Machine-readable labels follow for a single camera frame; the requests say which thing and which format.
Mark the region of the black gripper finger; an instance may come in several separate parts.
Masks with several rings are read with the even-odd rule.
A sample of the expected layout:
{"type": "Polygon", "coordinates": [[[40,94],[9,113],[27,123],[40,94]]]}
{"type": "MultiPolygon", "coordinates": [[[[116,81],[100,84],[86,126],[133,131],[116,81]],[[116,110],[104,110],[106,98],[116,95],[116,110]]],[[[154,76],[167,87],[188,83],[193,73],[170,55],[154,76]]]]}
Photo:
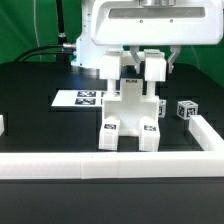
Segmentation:
{"type": "Polygon", "coordinates": [[[180,52],[181,52],[181,46],[180,45],[173,45],[170,47],[171,55],[169,56],[167,63],[168,63],[168,72],[172,73],[173,71],[173,64],[175,60],[178,58],[180,52]]]}
{"type": "Polygon", "coordinates": [[[136,73],[139,74],[141,71],[141,56],[142,56],[142,52],[139,50],[138,46],[131,46],[130,47],[130,54],[132,56],[132,58],[134,59],[136,66],[135,66],[135,70],[136,73]]]}

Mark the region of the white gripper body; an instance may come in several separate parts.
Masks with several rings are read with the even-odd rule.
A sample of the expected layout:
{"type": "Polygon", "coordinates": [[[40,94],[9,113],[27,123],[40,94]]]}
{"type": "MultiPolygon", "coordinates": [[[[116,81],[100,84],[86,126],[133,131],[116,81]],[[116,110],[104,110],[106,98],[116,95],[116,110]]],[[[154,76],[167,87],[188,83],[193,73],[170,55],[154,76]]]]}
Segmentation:
{"type": "Polygon", "coordinates": [[[213,45],[224,35],[224,0],[96,0],[97,45],[213,45]]]}

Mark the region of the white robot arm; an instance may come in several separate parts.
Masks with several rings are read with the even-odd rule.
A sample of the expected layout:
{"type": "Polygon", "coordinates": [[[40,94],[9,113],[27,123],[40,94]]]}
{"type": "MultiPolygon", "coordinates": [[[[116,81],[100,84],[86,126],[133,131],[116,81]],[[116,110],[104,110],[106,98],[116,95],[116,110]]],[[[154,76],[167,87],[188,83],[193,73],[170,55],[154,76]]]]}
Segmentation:
{"type": "Polygon", "coordinates": [[[215,45],[224,35],[224,0],[81,0],[74,66],[97,69],[111,48],[168,46],[168,67],[186,45],[215,45]]]}

